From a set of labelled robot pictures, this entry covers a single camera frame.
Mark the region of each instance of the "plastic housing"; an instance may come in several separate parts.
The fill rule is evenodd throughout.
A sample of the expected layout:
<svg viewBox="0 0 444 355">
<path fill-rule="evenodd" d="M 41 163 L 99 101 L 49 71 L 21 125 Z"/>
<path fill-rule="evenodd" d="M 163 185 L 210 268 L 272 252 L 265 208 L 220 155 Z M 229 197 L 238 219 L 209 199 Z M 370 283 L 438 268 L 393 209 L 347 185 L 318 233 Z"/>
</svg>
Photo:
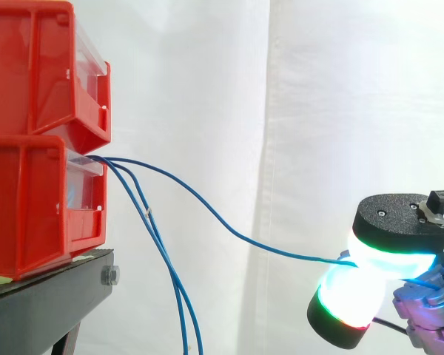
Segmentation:
<svg viewBox="0 0 444 355">
<path fill-rule="evenodd" d="M 66 1 L 0 0 L 0 135 L 57 135 L 86 154 L 110 142 L 110 66 Z"/>
<path fill-rule="evenodd" d="M 20 280 L 104 243 L 106 203 L 105 166 L 56 136 L 1 136 L 0 276 Z"/>
</svg>

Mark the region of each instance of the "blue cable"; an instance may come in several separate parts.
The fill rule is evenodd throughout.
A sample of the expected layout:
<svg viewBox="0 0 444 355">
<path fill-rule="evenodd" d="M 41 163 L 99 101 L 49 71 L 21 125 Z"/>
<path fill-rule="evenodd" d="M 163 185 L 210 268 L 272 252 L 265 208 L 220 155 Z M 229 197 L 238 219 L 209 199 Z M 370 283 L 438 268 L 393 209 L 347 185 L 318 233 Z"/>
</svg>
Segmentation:
<svg viewBox="0 0 444 355">
<path fill-rule="evenodd" d="M 199 328 L 198 319 L 195 315 L 194 308 L 192 307 L 191 300 L 189 299 L 188 294 L 186 293 L 186 289 L 184 288 L 181 279 L 179 278 L 178 274 L 176 273 L 176 270 L 171 264 L 171 261 L 169 260 L 169 257 L 167 253 L 165 252 L 165 249 L 161 245 L 160 241 L 155 235 L 155 232 L 152 230 L 151 225 L 148 223 L 145 214 L 141 210 L 140 204 L 136 200 L 135 195 L 133 194 L 131 188 L 129 187 L 128 183 L 125 181 L 124 177 L 120 174 L 120 172 L 117 170 L 117 168 L 114 167 L 114 165 L 108 161 L 106 158 L 99 157 L 96 155 L 90 155 L 89 158 L 97 161 L 101 161 L 108 165 L 108 167 L 113 171 L 113 173 L 117 176 L 117 178 L 120 180 L 122 185 L 124 186 L 125 190 L 127 190 L 128 195 L 132 199 L 133 204 L 135 205 L 135 208 L 137 209 L 138 213 L 140 214 L 140 218 L 143 221 L 145 227 L 147 228 L 151 238 L 153 239 L 153 242 L 155 242 L 156 247 L 158 248 L 158 251 L 160 252 L 161 256 L 163 257 L 164 262 L 166 263 L 166 266 L 168 267 L 172 277 L 174 277 L 176 285 L 178 286 L 179 290 L 181 291 L 181 294 L 183 295 L 184 301 L 186 302 L 189 314 L 192 319 L 192 324 L 194 325 L 195 335 L 198 342 L 198 352 L 199 355 L 204 355 L 203 350 L 203 344 L 202 344 L 202 336 L 201 336 L 201 330 Z"/>
<path fill-rule="evenodd" d="M 418 279 L 402 279 L 402 281 L 405 281 L 407 283 L 415 283 L 416 285 L 419 286 L 424 286 L 427 288 L 432 288 L 435 291 L 439 291 L 441 289 L 441 287 L 434 285 L 432 283 L 425 283 L 424 281 L 418 280 Z"/>
<path fill-rule="evenodd" d="M 188 184 L 184 183 L 181 179 L 179 179 L 178 177 L 174 176 L 173 174 L 171 174 L 169 172 L 166 172 L 163 169 L 159 169 L 156 166 L 152 166 L 152 165 L 149 165 L 147 163 L 143 163 L 143 162 L 138 161 L 138 160 L 126 159 L 126 158 L 107 158 L 107 157 L 105 157 L 105 159 L 110 160 L 110 161 L 120 161 L 120 162 L 124 162 L 124 163 L 131 163 L 131 164 L 143 166 L 143 167 L 151 169 L 151 170 L 153 170 L 155 172 L 159 172 L 160 174 L 165 175 L 165 176 L 167 176 L 170 179 L 173 179 L 176 183 L 178 183 L 179 185 L 184 187 L 187 191 L 189 191 L 191 194 L 193 194 L 200 202 L 202 202 L 202 204 L 204 204 L 205 207 L 209 211 L 211 211 L 211 213 L 219 220 L 219 222 L 221 222 L 223 224 L 223 226 L 225 228 L 227 228 L 233 235 L 235 235 L 236 237 L 244 240 L 247 243 L 252 244 L 253 246 L 257 246 L 258 248 L 270 251 L 270 252 L 275 253 L 275 254 L 282 255 L 284 257 L 291 257 L 293 259 L 306 260 L 306 261 L 315 261 L 315 262 L 319 262 L 319 263 L 355 266 L 356 267 L 355 263 L 350 262 L 350 261 L 340 261 L 340 260 L 324 259 L 322 257 L 308 257 L 306 255 L 293 254 L 293 253 L 289 253 L 287 251 L 283 251 L 283 250 L 280 250 L 280 249 L 272 248 L 271 246 L 267 246 L 265 244 L 257 242 L 256 240 L 253 240 L 251 238 L 245 237 L 244 235 L 242 235 L 241 233 L 239 233 L 238 231 L 233 229 L 217 213 L 217 211 L 215 211 L 215 209 L 213 209 L 212 206 L 202 196 L 200 196 L 191 186 L 189 186 Z"/>
<path fill-rule="evenodd" d="M 151 212 L 151 209 L 149 208 L 149 204 L 147 199 L 145 198 L 145 195 L 143 193 L 143 191 L 141 190 L 141 186 L 140 183 L 138 182 L 137 177 L 135 176 L 135 174 L 133 174 L 133 172 L 128 169 L 125 166 L 119 165 L 119 164 L 113 164 L 113 166 L 117 169 L 123 170 L 124 172 L 126 172 L 133 180 L 133 183 L 135 184 L 135 187 L 137 189 L 138 194 L 140 195 L 140 199 L 143 202 L 143 206 L 144 208 L 148 211 L 148 216 L 149 216 L 149 221 L 151 223 L 151 226 L 153 228 L 153 231 L 155 232 L 155 236 L 158 238 L 161 247 L 163 248 L 164 252 L 167 253 L 167 250 L 163 244 L 163 240 L 161 239 L 161 235 L 160 232 L 158 230 L 158 227 L 156 226 L 156 222 L 155 219 L 153 217 L 153 213 Z M 178 313 L 179 313 L 179 320 L 181 321 L 181 333 L 183 336 L 183 354 L 184 355 L 189 355 L 189 347 L 187 344 L 187 329 L 186 329 L 186 321 L 184 319 L 184 308 L 183 308 L 183 303 L 181 302 L 181 293 L 179 291 L 179 287 L 176 284 L 175 278 L 171 273 L 171 270 L 169 270 L 169 273 L 171 274 L 171 281 L 172 281 L 172 287 L 175 290 L 175 295 L 176 295 L 176 302 L 178 304 Z"/>
</svg>

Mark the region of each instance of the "black cylinder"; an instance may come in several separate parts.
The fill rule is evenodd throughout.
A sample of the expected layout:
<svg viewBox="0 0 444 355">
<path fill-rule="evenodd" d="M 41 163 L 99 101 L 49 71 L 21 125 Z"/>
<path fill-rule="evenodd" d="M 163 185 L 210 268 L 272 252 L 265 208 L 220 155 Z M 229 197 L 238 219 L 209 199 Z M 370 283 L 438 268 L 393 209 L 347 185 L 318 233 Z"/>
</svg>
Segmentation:
<svg viewBox="0 0 444 355">
<path fill-rule="evenodd" d="M 358 345 L 369 328 L 351 327 L 330 314 L 319 300 L 319 289 L 309 303 L 308 321 L 325 341 L 348 350 Z"/>
<path fill-rule="evenodd" d="M 381 251 L 401 254 L 440 254 L 444 227 L 426 221 L 418 208 L 425 195 L 376 195 L 360 202 L 353 230 L 357 238 Z"/>
</svg>

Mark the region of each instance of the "robotic hand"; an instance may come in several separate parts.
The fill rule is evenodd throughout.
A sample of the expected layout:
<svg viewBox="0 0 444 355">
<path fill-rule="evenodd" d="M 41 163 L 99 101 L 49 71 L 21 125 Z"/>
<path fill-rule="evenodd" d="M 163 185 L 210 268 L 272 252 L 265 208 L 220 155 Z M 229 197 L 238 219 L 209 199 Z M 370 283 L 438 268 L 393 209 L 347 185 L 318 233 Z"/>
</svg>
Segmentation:
<svg viewBox="0 0 444 355">
<path fill-rule="evenodd" d="M 393 304 L 408 320 L 413 346 L 444 355 L 444 191 L 363 200 L 344 258 L 358 268 L 331 268 L 308 307 L 322 338 L 355 348 L 382 303 L 386 280 L 401 279 L 406 284 Z"/>
</svg>

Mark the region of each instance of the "white backdrop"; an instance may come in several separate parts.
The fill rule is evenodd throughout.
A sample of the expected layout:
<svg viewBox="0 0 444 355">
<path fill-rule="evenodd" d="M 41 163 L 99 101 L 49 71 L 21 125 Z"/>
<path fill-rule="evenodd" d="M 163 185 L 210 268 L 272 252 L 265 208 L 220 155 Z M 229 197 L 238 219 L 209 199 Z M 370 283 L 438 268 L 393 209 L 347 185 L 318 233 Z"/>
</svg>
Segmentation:
<svg viewBox="0 0 444 355">
<path fill-rule="evenodd" d="M 444 188 L 444 0 L 74 3 L 112 65 L 101 154 L 174 172 L 242 232 L 336 257 L 365 196 Z M 206 354 L 347 354 L 306 320 L 326 266 L 256 251 L 174 183 L 138 176 Z M 121 283 L 76 354 L 181 354 L 169 275 L 115 178 L 106 246 Z M 380 316 L 404 324 L 389 298 Z M 350 354 L 386 352 L 421 354 L 378 325 Z"/>
</svg>

